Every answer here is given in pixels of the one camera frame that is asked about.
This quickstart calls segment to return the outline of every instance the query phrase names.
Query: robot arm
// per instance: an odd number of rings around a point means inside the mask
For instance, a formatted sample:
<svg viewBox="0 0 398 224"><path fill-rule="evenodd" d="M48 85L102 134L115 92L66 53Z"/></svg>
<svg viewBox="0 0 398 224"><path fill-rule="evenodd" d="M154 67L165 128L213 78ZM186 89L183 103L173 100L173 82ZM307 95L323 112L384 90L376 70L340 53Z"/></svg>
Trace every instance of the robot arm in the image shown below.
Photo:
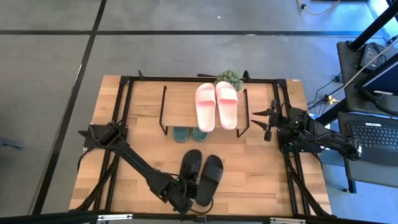
<svg viewBox="0 0 398 224"><path fill-rule="evenodd" d="M150 191L161 201L170 202L174 209L181 214L186 214L189 211L192 201L185 195L180 181L174 179L171 174L154 169L134 152L121 137L121 131L116 124L108 123L103 130L97 131L97 133L89 126L88 131L79 131L79 133L86 137L86 140L95 142L96 147L110 150L122 157L146 179Z"/></svg>
<svg viewBox="0 0 398 224"><path fill-rule="evenodd" d="M285 117L282 113L275 112L275 101L273 101L270 109L253 114L269 116L268 124L254 120L252 122L266 131L265 141L271 140L271 128L276 127L279 143L282 144L281 150L290 152L297 150L301 152L322 151L319 147L311 147L317 145L336 150L344 158L352 161L357 161L361 157L362 149L357 139L325 128L304 110L289 107L289 116Z"/></svg>

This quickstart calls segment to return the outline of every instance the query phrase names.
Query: slide sandal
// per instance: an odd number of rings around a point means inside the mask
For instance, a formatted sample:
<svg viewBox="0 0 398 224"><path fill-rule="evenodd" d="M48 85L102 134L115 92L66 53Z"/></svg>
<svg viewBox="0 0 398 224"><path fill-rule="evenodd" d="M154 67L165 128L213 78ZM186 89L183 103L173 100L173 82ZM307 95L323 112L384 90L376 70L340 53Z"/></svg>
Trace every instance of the slide sandal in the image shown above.
<svg viewBox="0 0 398 224"><path fill-rule="evenodd" d="M204 133L199 128L193 128L192 136L196 141L206 141L209 138L209 133Z"/></svg>
<svg viewBox="0 0 398 224"><path fill-rule="evenodd" d="M196 197L197 204L201 206L210 204L222 175L223 162L218 156L210 155L200 176Z"/></svg>
<svg viewBox="0 0 398 224"><path fill-rule="evenodd" d="M189 150L182 158L180 177L187 181L187 194L190 198L197 195L197 178L201 165L201 152L197 149Z"/></svg>
<svg viewBox="0 0 398 224"><path fill-rule="evenodd" d="M228 82L219 82L216 86L216 97L221 127L233 130L238 124L238 97L236 90Z"/></svg>
<svg viewBox="0 0 398 224"><path fill-rule="evenodd" d="M173 139L176 142L186 142L189 137L189 128L173 127Z"/></svg>
<svg viewBox="0 0 398 224"><path fill-rule="evenodd" d="M198 127L201 132L209 133L215 127L216 96L213 84L204 83L195 92Z"/></svg>

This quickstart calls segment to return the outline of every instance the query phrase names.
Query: wooden table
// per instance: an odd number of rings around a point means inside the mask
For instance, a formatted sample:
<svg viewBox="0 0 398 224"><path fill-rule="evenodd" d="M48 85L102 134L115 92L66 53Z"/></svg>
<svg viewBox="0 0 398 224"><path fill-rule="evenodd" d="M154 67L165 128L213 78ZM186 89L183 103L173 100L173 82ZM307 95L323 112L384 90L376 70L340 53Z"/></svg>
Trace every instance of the wooden table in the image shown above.
<svg viewBox="0 0 398 224"><path fill-rule="evenodd" d="M120 76L104 76L92 123L106 124L111 120L119 80ZM291 216L284 158L278 150L276 133L272 135L271 142L265 142L264 131L251 123L250 128L240 138L236 137L235 131L221 128L216 128L205 142L196 142L190 138L185 143L177 143L173 140L172 132L169 131L167 136L164 135L159 126L163 86L167 85L167 89L172 90L199 84L134 82L127 120L128 143L152 167L163 172L178 173L182 157L190 149L201 150L203 162L210 154L219 156L224 164L224 174L214 195L215 204L210 215ZM307 109L301 81L287 80L287 86L290 104L293 107ZM267 117L251 113L263 111L270 106L274 99L272 85L245 83L244 88L248 89L250 119L266 122ZM282 89L279 94L283 101ZM164 113L167 114L174 109L165 109ZM103 155L103 150L95 149L83 158L70 202L71 209L79 206L96 185ZM323 209L330 213L319 161L311 154L300 155L307 188ZM107 188L106 185L100 208L104 207ZM296 186L298 209L302 212L299 192ZM193 208L206 210L198 206L195 201ZM150 192L145 179L124 160L119 164L111 210L132 213L176 213L169 203L164 204Z"/></svg>

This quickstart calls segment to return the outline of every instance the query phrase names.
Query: floor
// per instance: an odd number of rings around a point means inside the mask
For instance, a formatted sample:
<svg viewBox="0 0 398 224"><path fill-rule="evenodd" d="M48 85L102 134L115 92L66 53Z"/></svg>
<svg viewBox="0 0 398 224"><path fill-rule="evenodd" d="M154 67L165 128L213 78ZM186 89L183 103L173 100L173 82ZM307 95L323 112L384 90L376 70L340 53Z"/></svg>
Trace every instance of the floor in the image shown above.
<svg viewBox="0 0 398 224"><path fill-rule="evenodd" d="M2 0L0 30L91 30L100 3ZM331 5L323 1L306 4L317 12ZM77 131L86 129L90 122L103 75L137 75L138 69L147 76L249 70L252 77L301 79L307 101L311 101L316 90L340 72L336 43L354 39L336 32L362 31L373 20L369 6L363 2L342 2L331 12L314 17L292 0L108 1L99 30L325 33L96 36L43 212L64 212L68 208L83 144ZM7 205L0 207L0 216L5 217L30 212L90 40L88 35L0 34L0 136L25 145L23 150L2 147L0 151L0 202ZM385 44L380 35L371 40ZM320 94L339 86L333 83ZM394 203L398 189L358 183L358 194L350 195L340 190L347 184L343 168L325 166L323 171L331 208L338 217L377 222L398 219L398 205Z"/></svg>

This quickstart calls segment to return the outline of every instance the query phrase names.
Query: computer monitor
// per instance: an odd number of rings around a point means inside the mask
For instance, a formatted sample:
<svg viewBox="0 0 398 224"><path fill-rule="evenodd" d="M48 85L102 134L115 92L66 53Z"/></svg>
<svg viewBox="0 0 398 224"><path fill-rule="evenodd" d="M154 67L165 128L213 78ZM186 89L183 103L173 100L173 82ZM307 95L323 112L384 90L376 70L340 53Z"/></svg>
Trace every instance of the computer monitor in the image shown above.
<svg viewBox="0 0 398 224"><path fill-rule="evenodd" d="M398 96L398 54L380 65L375 71L359 81L356 88L369 93Z"/></svg>

